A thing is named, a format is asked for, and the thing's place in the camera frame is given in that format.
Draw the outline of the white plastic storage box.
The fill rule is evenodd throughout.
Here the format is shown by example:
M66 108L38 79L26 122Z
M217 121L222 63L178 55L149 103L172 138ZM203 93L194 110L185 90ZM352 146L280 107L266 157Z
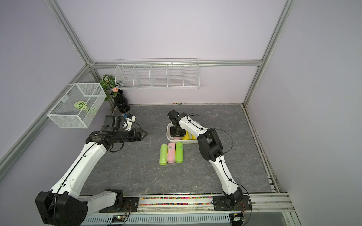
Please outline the white plastic storage box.
M182 140L182 138L181 138L181 140L177 140L177 141L173 140L173 137L170 136L170 128L171 128L172 126L173 126L173 124L172 124L172 123L169 123L168 126L167 126L167 128L166 128L166 137L167 137L167 139L169 140L169 142L172 142L172 143L182 142L183 144L196 144L196 143L198 142L197 139L196 139L196 140L192 140L191 133L189 133L188 131L186 131L186 133L189 134L190 140Z

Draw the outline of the bright green roll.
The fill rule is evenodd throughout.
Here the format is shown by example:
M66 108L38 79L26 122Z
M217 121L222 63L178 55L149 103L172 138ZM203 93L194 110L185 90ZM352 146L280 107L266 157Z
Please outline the bright green roll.
M183 162L183 143L182 142L178 142L176 143L176 147L175 147L175 162L176 163L182 163Z

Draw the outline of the light green roll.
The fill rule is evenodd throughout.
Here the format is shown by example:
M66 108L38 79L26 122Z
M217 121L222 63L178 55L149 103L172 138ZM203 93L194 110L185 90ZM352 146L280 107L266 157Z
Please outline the light green roll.
M160 147L159 165L167 165L168 145L162 144Z

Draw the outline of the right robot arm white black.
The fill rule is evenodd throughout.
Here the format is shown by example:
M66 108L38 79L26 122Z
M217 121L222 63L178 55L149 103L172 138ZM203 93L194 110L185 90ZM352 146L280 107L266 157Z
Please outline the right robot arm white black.
M227 167L223 145L216 129L203 127L192 120L188 114L178 113L175 110L171 110L167 116L173 125L170 129L170 135L172 137L182 137L186 135L186 132L189 132L196 137L200 154L212 165L220 180L226 203L233 209L241 206L244 193L234 181Z

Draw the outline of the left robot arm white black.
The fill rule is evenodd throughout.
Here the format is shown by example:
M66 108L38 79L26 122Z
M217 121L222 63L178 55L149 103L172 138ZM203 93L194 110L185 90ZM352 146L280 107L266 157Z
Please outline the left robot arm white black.
M92 132L76 160L62 178L47 192L40 192L35 204L44 224L79 226L91 214L127 205L123 192L117 189L80 198L83 186L98 161L110 152L114 144L142 141L148 133L141 127L133 128L135 116L107 115L100 131Z

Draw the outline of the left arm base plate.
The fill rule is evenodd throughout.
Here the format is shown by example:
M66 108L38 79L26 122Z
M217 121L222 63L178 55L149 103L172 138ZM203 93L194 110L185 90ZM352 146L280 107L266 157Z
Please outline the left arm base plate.
M114 204L99 211L99 213L121 213L137 212L139 206L139 197L124 196L121 204Z

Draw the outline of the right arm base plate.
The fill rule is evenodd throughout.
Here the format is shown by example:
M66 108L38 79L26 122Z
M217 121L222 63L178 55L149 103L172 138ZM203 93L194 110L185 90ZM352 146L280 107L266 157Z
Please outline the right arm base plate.
M213 196L211 203L214 211L250 211L252 209L251 200L247 195L236 202L226 196L217 195Z

